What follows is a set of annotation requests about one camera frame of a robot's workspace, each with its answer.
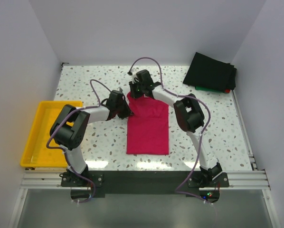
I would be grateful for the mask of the magenta t shirt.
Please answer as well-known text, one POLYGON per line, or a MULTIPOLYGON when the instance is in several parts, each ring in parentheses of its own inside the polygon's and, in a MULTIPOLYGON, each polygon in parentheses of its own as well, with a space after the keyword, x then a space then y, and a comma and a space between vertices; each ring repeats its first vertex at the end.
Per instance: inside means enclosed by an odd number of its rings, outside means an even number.
POLYGON ((132 98, 127 94, 133 112, 127 121, 126 153, 131 155, 169 154, 169 106, 149 97, 132 98))

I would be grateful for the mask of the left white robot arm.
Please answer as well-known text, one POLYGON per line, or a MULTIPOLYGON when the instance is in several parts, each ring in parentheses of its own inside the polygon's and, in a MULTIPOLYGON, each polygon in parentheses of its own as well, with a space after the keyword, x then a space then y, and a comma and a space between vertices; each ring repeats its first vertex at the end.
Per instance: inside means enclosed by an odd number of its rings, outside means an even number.
POLYGON ((112 90, 98 106, 75 107, 66 104, 54 121, 46 144, 49 149, 61 149, 67 169, 80 178, 88 178, 88 166, 81 152, 81 142, 88 124, 121 119, 133 115, 122 90, 112 90))

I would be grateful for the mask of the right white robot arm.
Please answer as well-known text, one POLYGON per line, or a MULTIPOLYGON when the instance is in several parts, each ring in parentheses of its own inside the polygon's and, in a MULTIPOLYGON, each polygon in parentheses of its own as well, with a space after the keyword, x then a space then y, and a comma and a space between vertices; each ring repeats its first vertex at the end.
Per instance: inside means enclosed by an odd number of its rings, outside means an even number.
POLYGON ((132 77, 129 85, 133 98, 144 95, 174 108, 178 126, 186 132, 197 151, 200 183, 205 185, 217 178, 222 173, 221 165, 211 147, 203 142, 205 129, 208 126, 208 123, 204 123, 205 116, 200 107, 204 103, 194 94, 176 95, 164 89, 160 82, 153 81, 148 70, 136 73, 129 71, 128 75, 132 77))

